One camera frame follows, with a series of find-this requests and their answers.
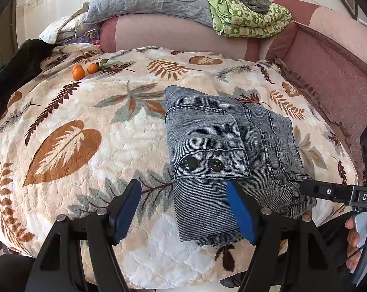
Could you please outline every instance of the denim sleeve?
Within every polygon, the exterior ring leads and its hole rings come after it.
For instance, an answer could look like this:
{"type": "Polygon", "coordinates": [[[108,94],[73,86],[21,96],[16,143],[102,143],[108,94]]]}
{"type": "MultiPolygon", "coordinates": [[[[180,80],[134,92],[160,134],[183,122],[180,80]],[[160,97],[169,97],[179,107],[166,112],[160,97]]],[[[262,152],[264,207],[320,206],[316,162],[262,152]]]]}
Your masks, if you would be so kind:
{"type": "Polygon", "coordinates": [[[242,239],[229,208],[226,183],[284,216],[316,205],[302,196],[303,169],[288,118],[258,104],[209,96],[193,89],[165,90],[167,145],[174,171],[179,237],[220,247],[242,239]]]}

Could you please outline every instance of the person's hand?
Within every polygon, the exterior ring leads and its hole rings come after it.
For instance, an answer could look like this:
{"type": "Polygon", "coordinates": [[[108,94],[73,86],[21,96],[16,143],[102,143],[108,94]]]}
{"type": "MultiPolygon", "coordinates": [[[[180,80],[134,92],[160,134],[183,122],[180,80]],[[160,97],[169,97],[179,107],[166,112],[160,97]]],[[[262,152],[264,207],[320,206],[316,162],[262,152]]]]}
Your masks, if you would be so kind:
{"type": "MultiPolygon", "coordinates": [[[[355,251],[358,250],[358,248],[356,248],[356,245],[359,243],[359,233],[356,232],[353,229],[355,226],[353,224],[352,217],[350,217],[347,220],[345,226],[346,226],[346,228],[348,228],[350,230],[348,232],[348,236],[347,236],[347,241],[348,241],[347,256],[350,256],[351,254],[353,254],[355,251]]],[[[355,254],[355,256],[348,259],[347,262],[346,262],[347,268],[350,269],[350,270],[356,269],[356,266],[358,265],[358,262],[359,262],[359,259],[360,259],[361,255],[362,255],[362,253],[360,251],[358,251],[358,253],[355,254]]]]}

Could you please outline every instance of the blue gripper pad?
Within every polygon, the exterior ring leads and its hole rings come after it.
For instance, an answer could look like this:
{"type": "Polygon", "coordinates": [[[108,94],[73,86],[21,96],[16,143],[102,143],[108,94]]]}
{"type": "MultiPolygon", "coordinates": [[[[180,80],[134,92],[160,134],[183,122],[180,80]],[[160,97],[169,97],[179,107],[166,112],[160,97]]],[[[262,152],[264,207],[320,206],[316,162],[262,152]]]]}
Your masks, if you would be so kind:
{"type": "Polygon", "coordinates": [[[116,218],[116,232],[113,235],[114,242],[118,243],[126,237],[129,226],[131,225],[133,216],[141,198],[141,184],[136,181],[132,186],[132,190],[127,195],[122,205],[119,215],[116,218]]]}
{"type": "Polygon", "coordinates": [[[252,216],[248,212],[244,202],[231,181],[227,182],[227,199],[243,238],[248,239],[251,245],[255,245],[257,235],[255,233],[252,216]]]}

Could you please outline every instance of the black cable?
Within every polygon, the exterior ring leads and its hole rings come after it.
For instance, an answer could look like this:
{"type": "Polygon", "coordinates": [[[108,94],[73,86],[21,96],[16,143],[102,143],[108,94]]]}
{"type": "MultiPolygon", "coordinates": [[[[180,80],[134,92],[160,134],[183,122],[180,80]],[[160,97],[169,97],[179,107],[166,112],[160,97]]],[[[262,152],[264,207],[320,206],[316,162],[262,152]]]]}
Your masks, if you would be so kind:
{"type": "Polygon", "coordinates": [[[337,266],[340,267],[341,265],[345,264],[347,262],[348,259],[352,258],[353,256],[355,256],[359,251],[361,251],[365,246],[367,245],[367,240],[366,242],[359,248],[357,249],[357,251],[355,251],[354,253],[350,254],[340,265],[337,266]]]}

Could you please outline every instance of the bedspread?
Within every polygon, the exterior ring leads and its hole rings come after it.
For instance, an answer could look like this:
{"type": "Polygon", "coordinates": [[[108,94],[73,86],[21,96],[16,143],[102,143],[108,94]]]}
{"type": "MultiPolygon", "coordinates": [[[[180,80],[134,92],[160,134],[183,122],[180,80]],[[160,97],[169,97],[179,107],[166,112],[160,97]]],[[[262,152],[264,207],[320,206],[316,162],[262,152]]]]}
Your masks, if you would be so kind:
{"type": "MultiPolygon", "coordinates": [[[[37,256],[58,214],[75,218],[105,207],[135,178],[142,198],[114,247],[130,287],[206,283],[247,269],[253,247],[246,240],[219,249],[179,241],[164,123],[164,89],[173,84],[289,117],[307,173],[357,183],[338,138],[268,62],[155,46],[103,54],[71,44],[56,47],[41,67],[0,120],[0,240],[29,256],[37,256]],[[97,73],[73,81],[71,68],[91,62],[100,63],[97,73]]],[[[339,208],[318,200],[313,219],[319,225],[339,208]]],[[[93,281],[86,243],[82,254],[93,281]]]]}

